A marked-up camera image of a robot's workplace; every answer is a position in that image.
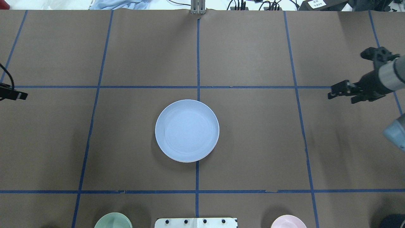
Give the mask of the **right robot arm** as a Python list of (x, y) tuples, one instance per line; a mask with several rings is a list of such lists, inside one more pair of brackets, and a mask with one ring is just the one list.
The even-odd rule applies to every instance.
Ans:
[(404, 152), (404, 108), (397, 98), (397, 92), (404, 90), (404, 56), (385, 47), (366, 48), (360, 56), (371, 61), (373, 69), (357, 82), (346, 79), (333, 84), (328, 99), (349, 97), (351, 104), (365, 110), (351, 121), (351, 136), (359, 135), (368, 143), (384, 137)]

